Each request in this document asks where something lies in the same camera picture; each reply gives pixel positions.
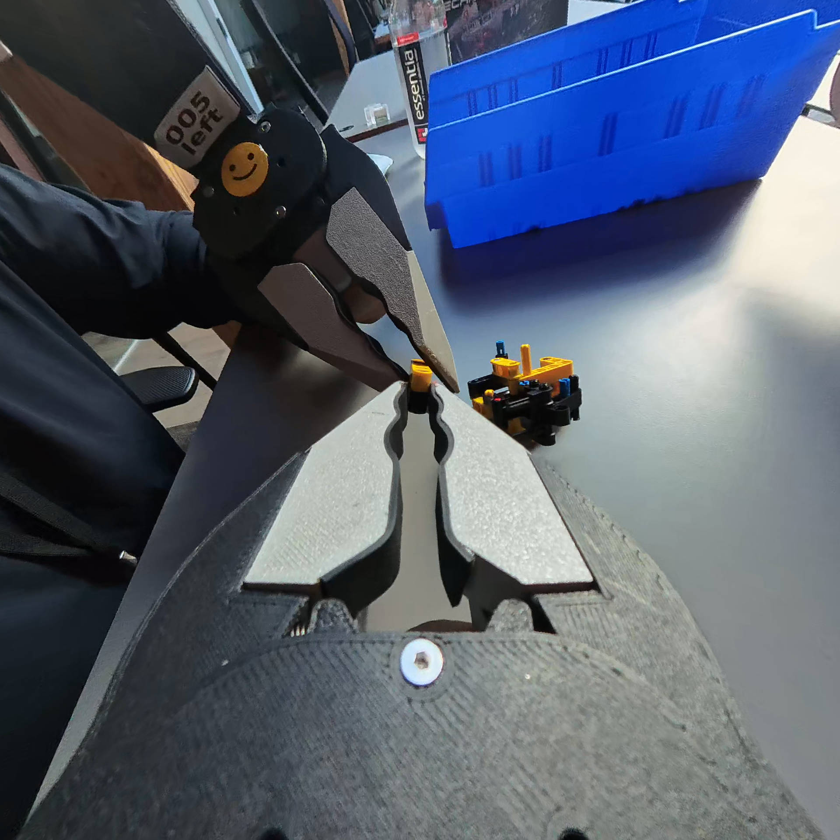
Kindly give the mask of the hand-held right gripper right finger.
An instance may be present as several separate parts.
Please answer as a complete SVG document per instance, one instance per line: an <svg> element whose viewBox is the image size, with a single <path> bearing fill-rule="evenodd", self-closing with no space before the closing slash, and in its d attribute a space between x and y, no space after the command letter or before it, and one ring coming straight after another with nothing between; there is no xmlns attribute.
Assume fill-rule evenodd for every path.
<svg viewBox="0 0 840 840"><path fill-rule="evenodd" d="M437 545L456 606L485 630L506 600L594 592L595 577L525 447L432 384Z"/></svg>

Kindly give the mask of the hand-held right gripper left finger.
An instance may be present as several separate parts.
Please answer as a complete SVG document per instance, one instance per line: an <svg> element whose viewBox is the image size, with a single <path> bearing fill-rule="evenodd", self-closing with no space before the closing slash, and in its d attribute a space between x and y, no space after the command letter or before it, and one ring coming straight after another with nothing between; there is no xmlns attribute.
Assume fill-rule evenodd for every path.
<svg viewBox="0 0 840 840"><path fill-rule="evenodd" d="M339 600L352 616L400 569L406 384L390 385L310 447L245 578L246 590Z"/></svg>

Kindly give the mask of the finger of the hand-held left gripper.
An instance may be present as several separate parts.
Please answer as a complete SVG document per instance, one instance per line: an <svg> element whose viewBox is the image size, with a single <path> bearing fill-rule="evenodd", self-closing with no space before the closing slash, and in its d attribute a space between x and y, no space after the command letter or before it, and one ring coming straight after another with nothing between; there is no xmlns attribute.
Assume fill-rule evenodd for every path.
<svg viewBox="0 0 840 840"><path fill-rule="evenodd" d="M340 297L304 264L272 268L258 290L311 355L378 392L407 382L408 373L385 355Z"/></svg>
<svg viewBox="0 0 840 840"><path fill-rule="evenodd" d="M451 392L459 393L455 357L418 259L356 187L332 205L326 239L362 288L381 300L417 355Z"/></svg>

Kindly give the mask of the yellow and black lego assembly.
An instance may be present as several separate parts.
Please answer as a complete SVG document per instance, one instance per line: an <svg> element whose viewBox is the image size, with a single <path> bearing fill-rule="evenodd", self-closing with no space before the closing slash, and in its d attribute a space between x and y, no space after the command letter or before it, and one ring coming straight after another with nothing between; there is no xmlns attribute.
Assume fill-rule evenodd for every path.
<svg viewBox="0 0 840 840"><path fill-rule="evenodd" d="M520 359L496 342L490 373L468 382L471 404L508 435L540 446L552 446L560 429L581 418L580 378L572 360L543 356L533 362L531 347L520 347Z"/></svg>

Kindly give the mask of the small yellow lego piece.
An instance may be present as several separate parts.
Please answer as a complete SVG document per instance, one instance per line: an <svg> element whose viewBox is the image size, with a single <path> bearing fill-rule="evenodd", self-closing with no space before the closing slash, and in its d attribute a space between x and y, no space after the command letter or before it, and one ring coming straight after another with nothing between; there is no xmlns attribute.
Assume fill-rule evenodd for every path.
<svg viewBox="0 0 840 840"><path fill-rule="evenodd" d="M424 360L412 360L407 391L407 409L410 413L427 413L432 383L431 367Z"/></svg>

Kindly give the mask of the person's left forearm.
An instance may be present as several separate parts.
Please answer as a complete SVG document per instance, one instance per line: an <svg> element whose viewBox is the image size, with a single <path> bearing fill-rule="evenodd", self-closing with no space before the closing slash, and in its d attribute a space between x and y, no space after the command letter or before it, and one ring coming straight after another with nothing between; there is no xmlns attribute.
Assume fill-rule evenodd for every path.
<svg viewBox="0 0 840 840"><path fill-rule="evenodd" d="M77 333L150 339L247 321L188 212L38 182L2 165L2 300L17 293Z"/></svg>

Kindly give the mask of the person's left hand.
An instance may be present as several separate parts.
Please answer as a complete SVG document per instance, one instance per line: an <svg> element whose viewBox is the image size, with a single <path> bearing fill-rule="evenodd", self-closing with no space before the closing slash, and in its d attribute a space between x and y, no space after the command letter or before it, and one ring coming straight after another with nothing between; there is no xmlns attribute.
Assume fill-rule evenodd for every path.
<svg viewBox="0 0 840 840"><path fill-rule="evenodd" d="M386 315L381 299L363 289L356 275L329 246L326 227L316 229L303 241L293 257L306 265L335 291L357 323L374 323Z"/></svg>

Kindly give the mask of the clear water bottle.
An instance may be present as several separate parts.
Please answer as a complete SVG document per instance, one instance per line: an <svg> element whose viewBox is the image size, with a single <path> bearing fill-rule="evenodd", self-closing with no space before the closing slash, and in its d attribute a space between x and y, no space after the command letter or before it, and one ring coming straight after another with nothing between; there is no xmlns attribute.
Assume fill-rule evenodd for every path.
<svg viewBox="0 0 840 840"><path fill-rule="evenodd" d="M387 22L413 147L424 160L429 128L428 82L433 73L451 63L445 2L392 1Z"/></svg>

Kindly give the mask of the brown wooden furniture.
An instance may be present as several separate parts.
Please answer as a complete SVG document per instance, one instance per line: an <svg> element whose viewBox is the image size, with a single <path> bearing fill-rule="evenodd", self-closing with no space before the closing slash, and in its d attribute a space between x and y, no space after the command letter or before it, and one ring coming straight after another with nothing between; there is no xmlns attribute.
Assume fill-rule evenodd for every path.
<svg viewBox="0 0 840 840"><path fill-rule="evenodd" d="M94 194L156 211L193 210L193 175L19 57L2 60L1 88Z"/></svg>

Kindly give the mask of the large black panel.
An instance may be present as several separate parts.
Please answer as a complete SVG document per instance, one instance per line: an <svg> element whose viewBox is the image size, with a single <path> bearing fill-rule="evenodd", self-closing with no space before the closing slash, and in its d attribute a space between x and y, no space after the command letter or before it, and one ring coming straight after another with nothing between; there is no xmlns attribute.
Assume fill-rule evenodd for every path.
<svg viewBox="0 0 840 840"><path fill-rule="evenodd" d="M196 20L168 1L1 2L14 56L147 144L205 67L256 113Z"/></svg>

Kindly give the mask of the dark printed box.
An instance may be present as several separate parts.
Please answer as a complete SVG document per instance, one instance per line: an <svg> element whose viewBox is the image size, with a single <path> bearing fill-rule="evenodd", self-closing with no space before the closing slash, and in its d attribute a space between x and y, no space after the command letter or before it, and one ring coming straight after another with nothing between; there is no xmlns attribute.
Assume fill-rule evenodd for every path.
<svg viewBox="0 0 840 840"><path fill-rule="evenodd" d="M568 23L568 1L445 1L451 63L482 56Z"/></svg>

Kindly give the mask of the blue plastic storage bin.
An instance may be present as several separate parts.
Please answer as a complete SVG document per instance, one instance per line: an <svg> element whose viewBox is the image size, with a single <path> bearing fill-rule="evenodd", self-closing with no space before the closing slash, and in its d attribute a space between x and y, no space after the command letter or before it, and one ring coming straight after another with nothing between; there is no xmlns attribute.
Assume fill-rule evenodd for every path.
<svg viewBox="0 0 840 840"><path fill-rule="evenodd" d="M744 29L813 12L834 23L839 2L643 1L556 28L435 72L428 128L474 117Z"/></svg>
<svg viewBox="0 0 840 840"><path fill-rule="evenodd" d="M801 12L429 129L428 225L463 248L759 179L838 43Z"/></svg>

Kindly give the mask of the person's dark clothed body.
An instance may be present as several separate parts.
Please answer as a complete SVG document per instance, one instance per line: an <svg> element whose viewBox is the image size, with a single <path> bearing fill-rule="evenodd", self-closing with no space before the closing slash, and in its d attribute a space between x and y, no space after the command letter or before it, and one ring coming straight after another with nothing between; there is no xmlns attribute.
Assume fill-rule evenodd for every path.
<svg viewBox="0 0 840 840"><path fill-rule="evenodd" d="M25 822L183 452L2 267L2 838Z"/></svg>

